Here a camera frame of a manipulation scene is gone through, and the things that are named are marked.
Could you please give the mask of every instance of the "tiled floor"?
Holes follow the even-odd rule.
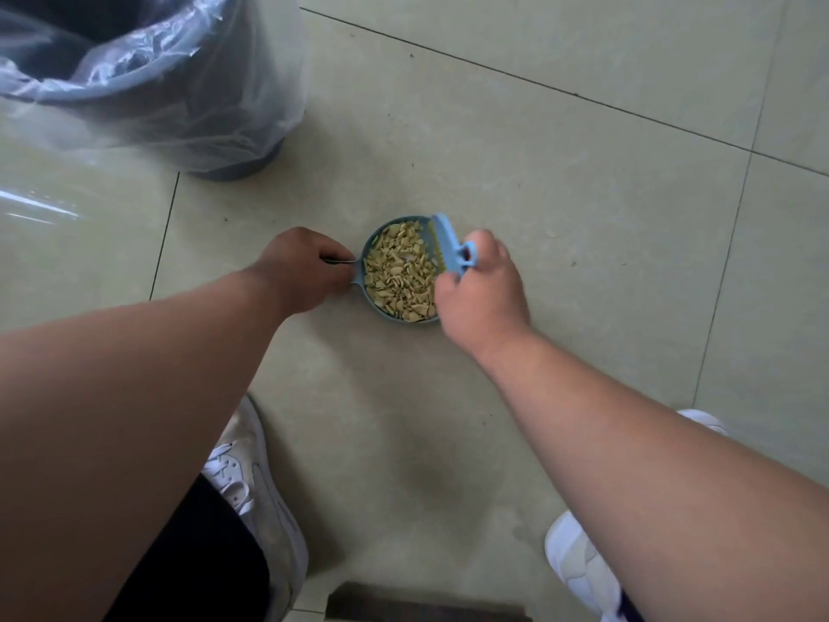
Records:
[[[542,332],[829,483],[825,0],[301,1],[307,115],[256,177],[0,146],[0,327],[191,288],[292,225],[357,249],[442,210],[510,246]],[[298,609],[363,581],[592,619],[544,563],[560,498],[439,329],[337,299],[253,392],[312,549]]]

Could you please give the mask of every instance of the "sneaker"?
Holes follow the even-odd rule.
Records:
[[[688,409],[680,410],[679,414],[721,435],[728,435],[720,420],[707,412]],[[572,512],[561,515],[547,531],[544,552],[561,581],[588,609],[602,616],[602,622],[641,619]]]
[[[262,548],[272,592],[268,619],[280,619],[305,582],[308,552],[302,531],[270,477],[264,430],[250,397],[242,399],[202,473]]]

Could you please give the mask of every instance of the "trash can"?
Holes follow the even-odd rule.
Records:
[[[279,1],[284,35],[255,0],[0,2],[0,95],[35,127],[39,109],[69,116],[38,132],[55,148],[137,146],[225,181],[267,165],[302,118],[295,0]]]

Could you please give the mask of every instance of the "blue brush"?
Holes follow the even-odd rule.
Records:
[[[389,321],[410,325],[433,323],[439,320],[439,318],[434,316],[432,318],[427,318],[411,324],[409,321],[404,321],[401,318],[395,318],[381,310],[374,304],[374,301],[371,300],[371,297],[368,296],[368,292],[366,292],[366,284],[364,281],[366,278],[366,265],[364,262],[368,256],[368,252],[373,246],[374,240],[383,232],[383,229],[386,229],[389,225],[399,225],[400,223],[415,221],[420,222],[421,227],[423,227],[420,229],[420,238],[424,241],[426,253],[430,259],[434,258],[439,262],[441,272],[448,270],[453,273],[457,273],[458,276],[462,276],[467,269],[475,268],[475,266],[478,265],[478,249],[475,246],[475,243],[469,241],[461,244],[458,241],[458,237],[455,235],[455,230],[452,229],[452,224],[449,222],[449,218],[447,218],[444,214],[435,214],[431,217],[401,216],[400,218],[389,220],[369,236],[368,240],[366,240],[366,245],[363,246],[362,253],[358,260],[351,260],[347,262],[339,260],[325,260],[327,263],[353,264],[357,271],[355,273],[354,280],[351,283],[355,283],[360,286],[363,296],[366,297],[366,301],[368,301],[369,305],[374,308],[375,312],[381,314],[385,318],[388,318]]]

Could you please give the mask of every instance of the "clear plastic garbage bag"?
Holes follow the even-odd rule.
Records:
[[[296,0],[0,0],[0,103],[57,150],[134,146],[183,171],[269,159],[302,119]]]

